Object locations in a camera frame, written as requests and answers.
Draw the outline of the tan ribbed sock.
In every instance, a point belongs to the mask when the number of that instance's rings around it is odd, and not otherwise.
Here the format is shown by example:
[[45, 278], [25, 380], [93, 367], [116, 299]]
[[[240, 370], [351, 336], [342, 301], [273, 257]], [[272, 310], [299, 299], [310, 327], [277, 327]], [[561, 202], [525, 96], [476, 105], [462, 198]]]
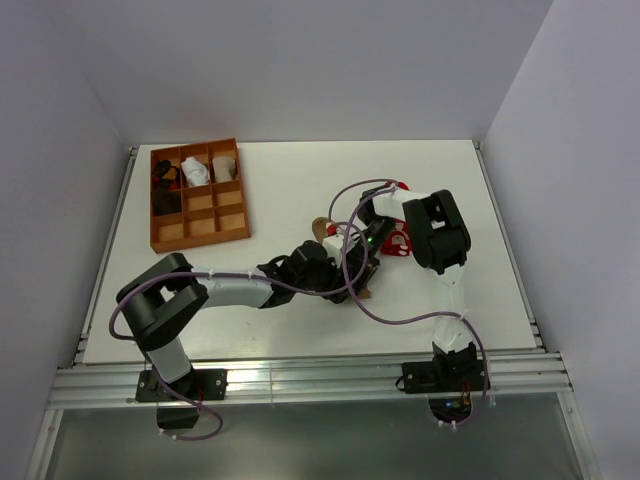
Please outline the tan ribbed sock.
[[314, 219], [311, 228], [315, 240], [320, 244], [327, 238], [342, 235], [339, 225], [327, 217], [317, 217]]

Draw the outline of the dark brown striped sock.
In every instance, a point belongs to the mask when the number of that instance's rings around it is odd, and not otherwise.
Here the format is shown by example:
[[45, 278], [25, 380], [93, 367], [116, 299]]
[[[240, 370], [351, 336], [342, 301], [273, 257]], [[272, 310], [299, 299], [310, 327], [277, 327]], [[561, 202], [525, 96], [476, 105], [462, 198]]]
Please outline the dark brown striped sock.
[[181, 193], [179, 190], [156, 188], [151, 194], [151, 206], [155, 217], [181, 213]]

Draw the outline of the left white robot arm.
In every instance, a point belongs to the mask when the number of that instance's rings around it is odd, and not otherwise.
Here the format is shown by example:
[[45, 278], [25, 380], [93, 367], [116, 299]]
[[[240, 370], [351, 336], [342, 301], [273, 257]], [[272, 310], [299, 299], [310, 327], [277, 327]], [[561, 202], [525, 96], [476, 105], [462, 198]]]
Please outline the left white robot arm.
[[159, 375], [159, 388], [183, 399], [193, 391], [195, 375], [179, 335], [200, 310], [275, 308], [297, 293], [338, 304], [365, 289], [378, 265], [369, 244], [360, 241], [333, 257], [308, 240], [291, 254], [246, 271], [197, 269], [183, 254], [172, 253], [121, 289], [109, 331], [134, 341]]

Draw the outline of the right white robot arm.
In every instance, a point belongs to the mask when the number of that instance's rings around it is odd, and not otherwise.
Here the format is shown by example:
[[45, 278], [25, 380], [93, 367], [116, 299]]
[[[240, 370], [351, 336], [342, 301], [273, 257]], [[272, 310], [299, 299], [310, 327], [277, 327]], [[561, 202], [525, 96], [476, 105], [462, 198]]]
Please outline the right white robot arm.
[[412, 255], [430, 274], [437, 308], [415, 317], [386, 319], [366, 307], [360, 310], [374, 321], [388, 326], [410, 325], [432, 319], [433, 378], [443, 389], [452, 390], [462, 383], [468, 371], [486, 360], [477, 332], [465, 317], [464, 267], [471, 249], [471, 236], [448, 190], [429, 196], [400, 189], [396, 184], [365, 191], [352, 218], [366, 223], [375, 220], [401, 220], [408, 228]]

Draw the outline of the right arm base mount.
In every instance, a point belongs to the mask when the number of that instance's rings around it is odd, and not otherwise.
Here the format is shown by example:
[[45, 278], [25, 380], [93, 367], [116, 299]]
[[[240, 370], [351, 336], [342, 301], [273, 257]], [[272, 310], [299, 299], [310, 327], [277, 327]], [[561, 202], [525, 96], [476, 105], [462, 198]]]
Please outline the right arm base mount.
[[487, 400], [491, 381], [488, 363], [478, 357], [476, 345], [468, 342], [458, 351], [434, 345], [431, 360], [403, 363], [394, 386], [407, 395], [445, 394], [428, 399], [430, 414], [439, 428], [456, 431], [476, 412], [472, 395], [480, 394], [478, 406]]

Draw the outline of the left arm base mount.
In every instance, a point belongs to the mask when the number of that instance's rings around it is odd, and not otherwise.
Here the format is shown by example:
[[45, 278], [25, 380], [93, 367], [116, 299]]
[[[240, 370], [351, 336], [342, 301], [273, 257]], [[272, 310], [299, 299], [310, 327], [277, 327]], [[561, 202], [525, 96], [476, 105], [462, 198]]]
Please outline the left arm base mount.
[[135, 393], [137, 403], [167, 403], [188, 399], [185, 408], [158, 407], [156, 423], [164, 431], [186, 431], [193, 428], [204, 412], [204, 401], [225, 399], [227, 371], [225, 369], [195, 369], [183, 378], [167, 383], [154, 369], [143, 370]]

